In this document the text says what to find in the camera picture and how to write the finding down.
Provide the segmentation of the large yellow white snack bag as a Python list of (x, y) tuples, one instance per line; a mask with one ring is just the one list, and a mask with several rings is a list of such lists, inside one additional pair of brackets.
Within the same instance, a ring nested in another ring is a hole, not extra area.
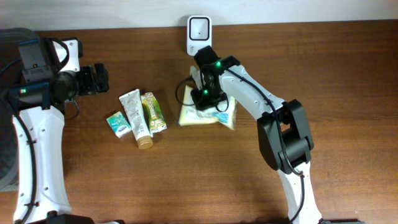
[(189, 76), (181, 81), (175, 91), (177, 102), (182, 106), (178, 119), (179, 126), (191, 126), (199, 124), (221, 123), (230, 130), (236, 129), (237, 100), (232, 96), (210, 106), (204, 110), (195, 107), (193, 94), (195, 89), (186, 85), (186, 82), (194, 81), (199, 90), (202, 90), (200, 83), (200, 71), (195, 66), (190, 67)]

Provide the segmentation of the white cosmetic tube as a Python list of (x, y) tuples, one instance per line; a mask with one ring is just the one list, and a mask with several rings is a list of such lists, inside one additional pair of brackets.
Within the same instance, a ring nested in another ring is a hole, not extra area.
[(139, 89), (119, 97), (139, 149), (153, 146), (152, 135), (146, 123)]

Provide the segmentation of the teal tissue pack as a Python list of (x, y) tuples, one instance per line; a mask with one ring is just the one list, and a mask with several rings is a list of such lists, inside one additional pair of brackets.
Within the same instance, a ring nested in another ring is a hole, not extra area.
[(131, 132), (131, 126), (129, 122), (120, 111), (106, 118), (106, 121), (118, 138), (121, 138)]

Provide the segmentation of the green yellow snack bar wrapper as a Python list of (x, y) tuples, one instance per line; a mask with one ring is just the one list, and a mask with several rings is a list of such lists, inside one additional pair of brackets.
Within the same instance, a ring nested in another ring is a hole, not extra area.
[(141, 95), (141, 101), (147, 113), (150, 133), (159, 133), (167, 129), (165, 118), (154, 94), (152, 92), (147, 92)]

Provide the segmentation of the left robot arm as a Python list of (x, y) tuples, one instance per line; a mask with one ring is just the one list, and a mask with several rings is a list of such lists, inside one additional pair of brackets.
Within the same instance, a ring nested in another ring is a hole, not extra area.
[(78, 96), (109, 90), (102, 63), (80, 66), (83, 44), (68, 39), (19, 42), (23, 79), (5, 90), (3, 102), (16, 130), (19, 186), (14, 223), (93, 223), (72, 214), (63, 177), (65, 105)]

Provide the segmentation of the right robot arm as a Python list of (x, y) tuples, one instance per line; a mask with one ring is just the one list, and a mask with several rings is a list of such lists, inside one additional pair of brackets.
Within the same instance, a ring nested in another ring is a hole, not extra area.
[(286, 102), (253, 79), (241, 62), (217, 56), (211, 46), (193, 56), (199, 71), (193, 103), (198, 110), (217, 106), (232, 96), (257, 122), (259, 150), (282, 182), (289, 223), (326, 224), (310, 179), (314, 141), (307, 115), (298, 100)]

